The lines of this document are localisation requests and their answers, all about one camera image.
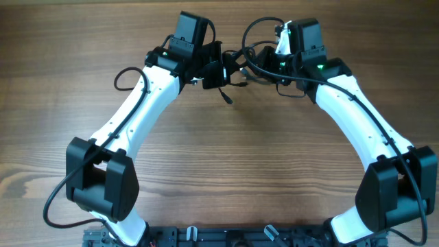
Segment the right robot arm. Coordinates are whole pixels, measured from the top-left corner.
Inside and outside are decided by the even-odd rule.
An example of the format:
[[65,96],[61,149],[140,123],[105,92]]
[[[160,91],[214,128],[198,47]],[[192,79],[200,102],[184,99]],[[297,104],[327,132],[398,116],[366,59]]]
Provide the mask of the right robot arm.
[[256,59],[256,73],[277,86],[295,82],[300,94],[325,111],[354,147],[364,177],[354,205],[328,220],[331,246],[376,246],[396,226],[420,220],[435,208],[438,159],[401,136],[367,100],[340,58],[328,58],[319,22],[280,22],[276,46]]

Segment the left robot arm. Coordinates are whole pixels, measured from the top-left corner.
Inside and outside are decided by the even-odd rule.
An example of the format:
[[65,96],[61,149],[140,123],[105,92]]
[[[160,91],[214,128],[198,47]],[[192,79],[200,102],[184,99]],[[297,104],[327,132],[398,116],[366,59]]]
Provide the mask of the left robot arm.
[[90,139],[74,138],[66,151],[66,196],[101,222],[119,246],[148,246],[149,225],[134,207],[138,151],[160,114],[194,78],[206,78],[221,58],[220,42],[204,43],[213,22],[181,12],[169,45],[147,53],[137,85]]

